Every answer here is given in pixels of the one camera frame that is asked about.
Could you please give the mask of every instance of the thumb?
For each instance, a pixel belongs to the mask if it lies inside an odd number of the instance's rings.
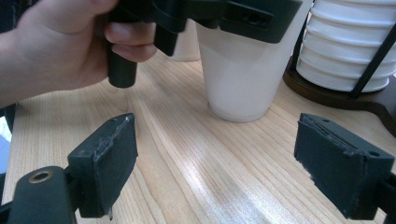
[[[64,34],[84,30],[93,19],[107,13],[118,0],[41,0],[36,4],[40,21]]]

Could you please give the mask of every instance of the stacked white cups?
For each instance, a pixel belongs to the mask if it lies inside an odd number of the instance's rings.
[[[352,91],[396,22],[396,0],[316,0],[297,71],[335,91]],[[363,92],[378,91],[396,73],[393,46]]]

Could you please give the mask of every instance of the wooden table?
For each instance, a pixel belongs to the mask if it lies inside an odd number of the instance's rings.
[[[205,98],[201,63],[161,53],[139,64],[128,90],[104,81],[35,97],[17,110],[3,203],[12,200],[23,175],[43,166],[64,168],[69,152],[107,119],[135,113],[139,157],[111,223],[357,222],[345,220],[293,158],[302,112],[331,119],[396,154],[396,139],[375,115],[317,105],[283,82],[262,119],[219,119]],[[375,222],[384,217],[379,211]]]

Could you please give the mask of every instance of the hole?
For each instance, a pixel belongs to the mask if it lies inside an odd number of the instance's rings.
[[[267,25],[268,25],[268,22],[265,21],[265,20],[262,20],[262,22],[260,23],[260,25],[261,25],[261,26],[267,26]]]
[[[369,154],[371,156],[374,156],[374,157],[379,157],[379,153],[378,152],[369,151]]]
[[[37,184],[44,182],[52,177],[52,172],[50,171],[43,171],[37,174],[30,176],[29,182],[32,184]]]
[[[242,16],[242,20],[243,21],[248,21],[248,14],[244,13],[244,15]]]
[[[250,15],[248,16],[248,21],[249,21],[251,24],[255,25],[255,24],[257,24],[257,23],[260,22],[260,16],[257,15],[257,14],[250,14]]]

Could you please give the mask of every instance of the finger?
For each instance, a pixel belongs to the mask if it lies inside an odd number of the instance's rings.
[[[105,36],[111,43],[138,46],[154,42],[155,23],[111,22],[105,29]]]
[[[107,13],[118,0],[41,0],[36,13],[52,30],[76,33],[92,24],[93,19]]]
[[[157,48],[152,44],[140,46],[114,45],[112,50],[122,58],[132,62],[142,63],[153,56],[157,51]]]

